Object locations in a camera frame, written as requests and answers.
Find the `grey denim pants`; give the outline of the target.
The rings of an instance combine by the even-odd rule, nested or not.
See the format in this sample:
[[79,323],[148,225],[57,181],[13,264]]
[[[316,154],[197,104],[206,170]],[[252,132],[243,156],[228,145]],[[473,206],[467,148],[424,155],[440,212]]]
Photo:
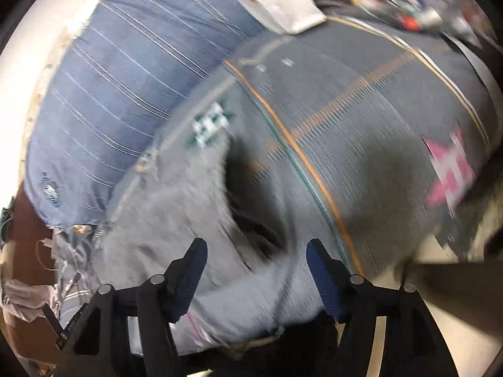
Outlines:
[[116,288],[143,283],[206,240],[200,284],[172,329],[183,355],[307,323],[322,309],[305,248],[329,232],[324,219],[296,174],[280,168],[270,183],[250,182],[245,159],[226,138],[159,153],[124,178],[102,225],[92,266]]

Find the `pale crumpled cloth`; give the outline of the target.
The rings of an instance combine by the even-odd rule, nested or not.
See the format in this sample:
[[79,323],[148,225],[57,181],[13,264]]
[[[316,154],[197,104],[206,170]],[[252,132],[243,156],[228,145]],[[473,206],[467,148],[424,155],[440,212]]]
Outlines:
[[1,279],[1,308],[4,313],[31,323],[44,317],[43,307],[58,308],[59,299],[54,285],[29,286],[17,279]]

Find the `brown wooden headboard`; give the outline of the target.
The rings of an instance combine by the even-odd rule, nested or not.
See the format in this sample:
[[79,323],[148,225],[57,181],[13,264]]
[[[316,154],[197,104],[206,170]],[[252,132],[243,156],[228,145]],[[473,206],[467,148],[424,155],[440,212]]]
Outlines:
[[[52,231],[40,220],[20,186],[14,200],[13,220],[8,226],[8,242],[3,247],[2,271],[8,278],[29,286],[55,283],[54,262],[43,239],[51,238]],[[45,317],[27,323],[3,312],[6,338],[14,353],[36,363],[55,364],[60,359],[56,334]]]

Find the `grey patterned bed sheet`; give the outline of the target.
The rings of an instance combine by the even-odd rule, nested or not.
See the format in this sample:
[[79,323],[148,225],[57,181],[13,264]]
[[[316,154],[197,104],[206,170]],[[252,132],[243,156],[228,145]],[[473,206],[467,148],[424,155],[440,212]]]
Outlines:
[[[315,238],[372,279],[454,212],[501,142],[502,97],[457,39],[333,17],[297,37],[265,31],[243,43],[128,173],[222,138],[244,146],[250,182],[296,174],[329,230]],[[92,259],[124,178],[99,226],[55,239],[62,323],[105,284]]]

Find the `blue plaid pillow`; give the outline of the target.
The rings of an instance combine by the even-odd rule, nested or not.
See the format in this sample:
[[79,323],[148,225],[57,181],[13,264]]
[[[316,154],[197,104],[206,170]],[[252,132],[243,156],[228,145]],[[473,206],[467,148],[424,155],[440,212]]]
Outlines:
[[262,26],[237,0],[102,0],[31,133],[24,187],[50,228],[102,220],[113,189],[192,89]]

